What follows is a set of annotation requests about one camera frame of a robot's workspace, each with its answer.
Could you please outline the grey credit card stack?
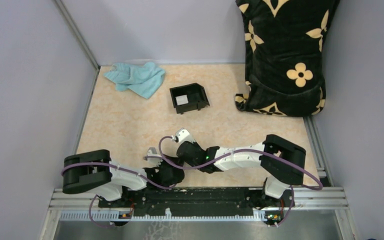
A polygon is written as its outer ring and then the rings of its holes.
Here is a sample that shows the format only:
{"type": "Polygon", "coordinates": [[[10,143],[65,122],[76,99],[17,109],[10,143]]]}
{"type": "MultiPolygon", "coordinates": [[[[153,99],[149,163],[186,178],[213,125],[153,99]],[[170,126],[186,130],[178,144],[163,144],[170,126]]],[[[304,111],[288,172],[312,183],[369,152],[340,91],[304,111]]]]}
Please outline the grey credit card stack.
{"type": "Polygon", "coordinates": [[[177,106],[185,105],[189,103],[188,96],[185,95],[179,95],[175,97],[175,103],[177,106]]]}

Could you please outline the black plastic card box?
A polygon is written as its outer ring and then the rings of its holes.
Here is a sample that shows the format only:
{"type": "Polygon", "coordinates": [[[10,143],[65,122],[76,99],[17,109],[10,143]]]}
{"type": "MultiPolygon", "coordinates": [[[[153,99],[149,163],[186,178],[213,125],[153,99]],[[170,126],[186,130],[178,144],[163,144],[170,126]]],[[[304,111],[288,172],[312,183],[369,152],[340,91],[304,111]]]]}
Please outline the black plastic card box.
{"type": "Polygon", "coordinates": [[[205,88],[198,83],[172,87],[169,89],[173,107],[177,114],[184,114],[190,111],[200,111],[201,109],[210,106],[210,101],[207,97],[205,88]],[[175,97],[187,95],[189,103],[184,105],[176,105],[175,97]]]}

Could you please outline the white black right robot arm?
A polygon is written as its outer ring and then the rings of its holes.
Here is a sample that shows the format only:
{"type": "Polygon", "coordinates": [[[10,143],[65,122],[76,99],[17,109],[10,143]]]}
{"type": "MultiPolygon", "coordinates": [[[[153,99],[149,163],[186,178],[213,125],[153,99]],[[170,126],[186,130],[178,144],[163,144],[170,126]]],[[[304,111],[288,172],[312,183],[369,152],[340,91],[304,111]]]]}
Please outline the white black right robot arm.
{"type": "Polygon", "coordinates": [[[263,142],[244,147],[212,146],[207,149],[190,137],[180,140],[176,155],[201,172],[212,174],[238,168],[261,167],[270,173],[261,199],[275,206],[289,186],[304,182],[306,150],[278,135],[269,134],[263,142]]]}

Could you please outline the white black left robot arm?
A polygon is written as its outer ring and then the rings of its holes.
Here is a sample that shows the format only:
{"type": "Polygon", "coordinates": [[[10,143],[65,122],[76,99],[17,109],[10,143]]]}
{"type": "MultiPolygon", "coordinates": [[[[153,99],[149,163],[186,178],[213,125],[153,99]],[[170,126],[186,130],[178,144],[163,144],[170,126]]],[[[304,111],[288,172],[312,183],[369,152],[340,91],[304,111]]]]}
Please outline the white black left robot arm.
{"type": "Polygon", "coordinates": [[[62,191],[67,195],[92,193],[124,207],[130,200],[127,190],[140,191],[150,187],[168,190],[185,178],[184,170],[167,163],[154,147],[148,149],[144,159],[154,167],[121,165],[112,161],[107,149],[68,156],[61,171],[62,191]]]}

